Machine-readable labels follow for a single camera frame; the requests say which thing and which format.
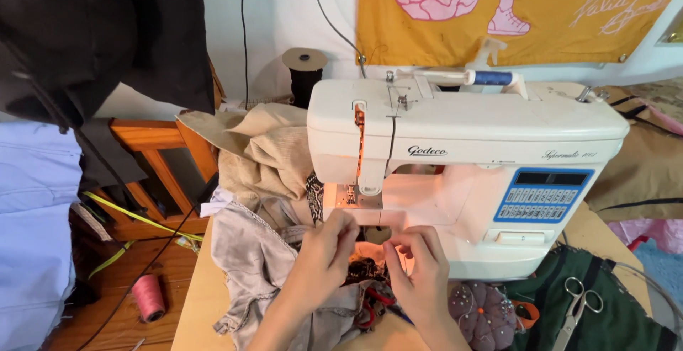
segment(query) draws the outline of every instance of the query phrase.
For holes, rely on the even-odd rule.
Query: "blue button panel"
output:
[[[493,221],[560,223],[594,173],[592,169],[518,169]]]

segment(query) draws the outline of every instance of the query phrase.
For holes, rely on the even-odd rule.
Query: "yellow measuring tape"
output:
[[[140,216],[140,215],[138,215],[138,214],[134,214],[134,213],[128,211],[127,209],[124,209],[124,208],[121,208],[121,207],[119,207],[119,206],[116,206],[114,203],[112,203],[112,202],[110,202],[110,201],[107,201],[106,199],[100,198],[100,197],[98,197],[97,195],[93,194],[93,193],[90,192],[90,191],[84,191],[83,194],[84,194],[84,195],[87,195],[88,197],[92,198],[93,200],[96,200],[96,201],[98,201],[98,202],[100,202],[100,203],[102,203],[102,204],[104,204],[104,205],[106,205],[106,206],[109,206],[109,207],[111,207],[111,208],[114,208],[114,209],[116,209],[117,211],[121,211],[121,212],[123,212],[124,214],[126,214],[126,215],[128,215],[128,216],[130,216],[130,217],[132,217],[132,218],[136,218],[137,220],[140,220],[141,222],[145,222],[145,223],[147,223],[147,224],[151,224],[151,225],[153,225],[153,226],[155,226],[155,227],[157,227],[157,228],[160,228],[160,229],[165,229],[166,231],[171,232],[171,233],[175,232],[174,229],[170,229],[170,228],[168,228],[168,227],[166,227],[166,226],[163,226],[163,225],[161,225],[161,224],[158,224],[157,222],[154,222],[154,221],[152,221],[152,220],[149,220],[149,219],[147,219],[147,218],[144,217],[144,216]],[[194,234],[192,234],[192,233],[184,233],[184,232],[178,231],[177,234],[178,234],[178,235],[181,235],[181,236],[184,236],[185,238],[188,238],[188,239],[198,240],[198,241],[200,241],[200,242],[203,242],[203,241],[204,241],[204,238],[202,238],[201,236],[198,236],[198,235],[194,235]]]
[[[99,266],[97,266],[97,268],[95,268],[94,270],[92,270],[92,272],[90,272],[90,275],[88,275],[88,279],[90,279],[93,275],[95,275],[99,271],[102,271],[103,269],[109,267],[113,262],[118,260],[121,257],[121,255],[123,255],[124,252],[131,247],[131,244],[133,244],[135,242],[136,242],[135,240],[129,240],[127,243],[125,243],[124,247],[126,249],[120,249],[119,252],[116,252],[113,257],[110,257],[109,259],[107,259],[107,261],[105,263],[102,263]]]

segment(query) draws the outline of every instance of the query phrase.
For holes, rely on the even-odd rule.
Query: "white wall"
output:
[[[320,0],[337,28],[352,41],[357,0]],[[204,0],[209,55],[226,96],[244,98],[244,51],[240,0]],[[527,80],[563,80],[585,85],[628,85],[683,75],[683,47],[656,46],[683,7],[672,0],[650,33],[624,64],[593,63],[515,67]],[[291,47],[317,48],[330,62],[324,78],[357,78],[354,51],[325,22],[316,0],[245,0],[250,98],[288,94],[290,75],[281,63]],[[370,66],[368,76],[383,78],[386,66]],[[99,116],[170,119],[179,110],[120,86]]]

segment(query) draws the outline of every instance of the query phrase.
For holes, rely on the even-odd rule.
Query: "spray bottle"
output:
[[[475,71],[490,71],[491,67],[488,65],[488,55],[491,55],[494,65],[498,65],[498,50],[505,50],[508,48],[507,43],[503,43],[492,37],[485,37],[482,40],[482,46],[477,52],[477,57],[465,65],[465,69],[473,69]],[[483,86],[461,86],[459,92],[483,92]]]

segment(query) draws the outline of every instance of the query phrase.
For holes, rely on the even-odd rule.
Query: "yellow poster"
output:
[[[671,0],[359,0],[372,65],[463,66],[483,37],[499,65],[623,63]]]

